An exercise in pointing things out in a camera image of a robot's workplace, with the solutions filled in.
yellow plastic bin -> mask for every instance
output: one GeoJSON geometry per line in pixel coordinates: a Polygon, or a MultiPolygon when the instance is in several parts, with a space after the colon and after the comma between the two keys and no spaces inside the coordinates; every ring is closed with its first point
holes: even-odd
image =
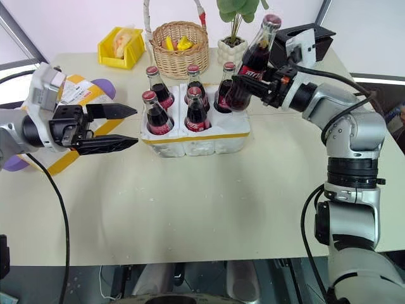
{"type": "Polygon", "coordinates": [[[145,51],[142,30],[133,29],[132,39],[124,47],[124,59],[114,57],[113,40],[115,35],[121,30],[121,27],[115,27],[108,35],[98,44],[99,63],[115,68],[126,68],[130,70],[142,56],[145,51]]]}

purple object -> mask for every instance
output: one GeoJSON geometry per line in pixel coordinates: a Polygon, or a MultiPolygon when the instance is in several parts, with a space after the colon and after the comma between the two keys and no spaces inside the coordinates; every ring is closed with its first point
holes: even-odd
{"type": "Polygon", "coordinates": [[[13,155],[6,161],[6,163],[3,166],[3,169],[14,172],[14,171],[19,171],[21,169],[24,169],[25,167],[29,166],[29,163],[26,161],[22,160],[16,155],[13,155]]]}
{"type": "Polygon", "coordinates": [[[98,86],[100,89],[102,89],[108,97],[110,97],[111,99],[114,99],[115,87],[111,83],[111,81],[109,81],[107,79],[94,79],[92,81],[92,83],[95,84],[96,86],[98,86]]]}

wicker basket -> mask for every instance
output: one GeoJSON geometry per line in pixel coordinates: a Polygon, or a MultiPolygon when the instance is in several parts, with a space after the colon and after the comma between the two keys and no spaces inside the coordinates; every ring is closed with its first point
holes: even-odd
{"type": "Polygon", "coordinates": [[[198,65],[200,71],[208,67],[208,35],[206,31],[205,12],[199,0],[194,0],[202,27],[192,22],[169,22],[151,32],[149,16],[149,0],[144,0],[144,18],[147,40],[151,43],[154,58],[160,73],[169,78],[187,79],[187,67],[191,64],[198,65]],[[161,47],[161,42],[170,36],[173,40],[180,40],[187,36],[197,47],[185,51],[168,51],[161,47]]]}

white flower pot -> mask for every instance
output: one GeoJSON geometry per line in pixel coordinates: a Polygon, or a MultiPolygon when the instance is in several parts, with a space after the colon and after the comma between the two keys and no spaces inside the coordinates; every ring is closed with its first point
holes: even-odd
{"type": "Polygon", "coordinates": [[[238,65],[248,47],[247,41],[244,40],[237,46],[230,47],[222,40],[218,41],[218,63],[223,65],[225,62],[231,61],[238,65]]]}

black box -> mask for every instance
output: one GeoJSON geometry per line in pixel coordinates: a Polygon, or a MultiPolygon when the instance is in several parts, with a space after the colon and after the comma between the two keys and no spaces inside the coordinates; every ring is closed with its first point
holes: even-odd
{"type": "Polygon", "coordinates": [[[271,48],[270,63],[280,68],[287,64],[287,53],[285,52],[285,43],[293,36],[304,32],[305,30],[314,29],[315,32],[315,49],[316,60],[321,61],[328,51],[333,39],[330,36],[336,35],[335,32],[327,30],[315,23],[300,25],[298,27],[285,28],[277,32],[276,38],[271,48]]]}

